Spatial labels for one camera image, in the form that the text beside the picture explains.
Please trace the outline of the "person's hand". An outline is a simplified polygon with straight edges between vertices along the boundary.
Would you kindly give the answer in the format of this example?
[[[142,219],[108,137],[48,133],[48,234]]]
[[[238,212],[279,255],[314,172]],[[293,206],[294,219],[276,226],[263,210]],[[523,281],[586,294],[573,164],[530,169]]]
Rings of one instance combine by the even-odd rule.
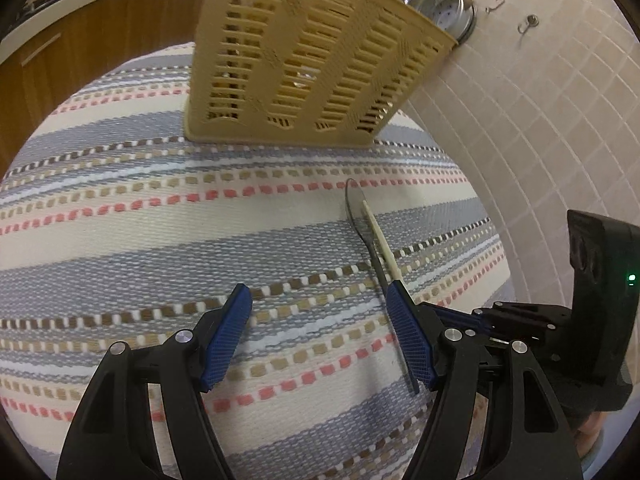
[[[607,412],[592,412],[574,433],[574,442],[582,471],[586,471],[599,453],[602,444],[602,428]]]

